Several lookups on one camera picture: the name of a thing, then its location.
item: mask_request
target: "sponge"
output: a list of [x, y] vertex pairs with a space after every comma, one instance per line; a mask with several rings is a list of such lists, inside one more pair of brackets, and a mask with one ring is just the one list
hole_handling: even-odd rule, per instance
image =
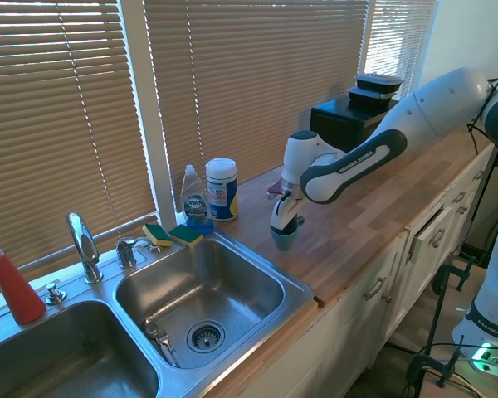
[[171, 246], [173, 243], [172, 238], [164, 232], [163, 227], [157, 224], [144, 224], [142, 231], [155, 246]]
[[193, 247], [203, 240], [203, 235], [189, 226], [176, 226], [169, 232], [169, 234], [177, 242], [189, 247]]

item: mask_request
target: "sink basin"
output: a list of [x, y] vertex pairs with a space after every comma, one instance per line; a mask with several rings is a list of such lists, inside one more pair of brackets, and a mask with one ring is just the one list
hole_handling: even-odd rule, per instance
[[197, 368], [240, 342], [284, 300], [279, 282], [217, 240], [132, 274], [116, 300], [139, 328], [164, 328], [180, 367]]
[[0, 343], [0, 397], [155, 397], [159, 377], [105, 304], [65, 308]]
[[[66, 300], [33, 323], [0, 313], [1, 398], [202, 396], [314, 297], [217, 231], [193, 248], [135, 246], [134, 257], [121, 269], [109, 255], [97, 284], [60, 284]], [[179, 367], [144, 335], [146, 318]]]

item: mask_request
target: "food container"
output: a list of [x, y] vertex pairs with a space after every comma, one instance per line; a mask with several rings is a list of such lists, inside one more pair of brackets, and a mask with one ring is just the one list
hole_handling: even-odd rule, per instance
[[377, 73], [360, 73], [356, 75], [356, 85], [359, 89], [376, 91], [380, 94], [390, 94], [398, 91], [403, 79], [391, 75]]
[[214, 158], [205, 166], [208, 202], [212, 218], [228, 221], [238, 215], [236, 162], [228, 158]]
[[382, 107], [388, 106], [395, 93], [380, 94], [376, 91], [362, 90], [358, 87], [349, 88], [349, 98], [352, 104], [362, 106]]

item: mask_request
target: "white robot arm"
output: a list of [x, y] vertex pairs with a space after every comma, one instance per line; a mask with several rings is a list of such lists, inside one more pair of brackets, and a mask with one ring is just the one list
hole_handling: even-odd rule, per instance
[[450, 132], [481, 114], [488, 137], [498, 144], [498, 89], [478, 70], [461, 68], [443, 75], [406, 98], [384, 117], [373, 134], [352, 152], [342, 153], [315, 133], [293, 134], [287, 142], [282, 191], [271, 229], [280, 233], [303, 206], [335, 201], [343, 190], [421, 143]]

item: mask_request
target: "blue cup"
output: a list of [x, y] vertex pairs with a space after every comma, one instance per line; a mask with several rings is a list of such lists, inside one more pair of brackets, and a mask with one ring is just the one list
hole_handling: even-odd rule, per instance
[[275, 241], [275, 246], [280, 251], [288, 251], [293, 246], [293, 242], [297, 237], [299, 227], [305, 223], [304, 217], [295, 217], [283, 230], [277, 230], [271, 227], [271, 236]]

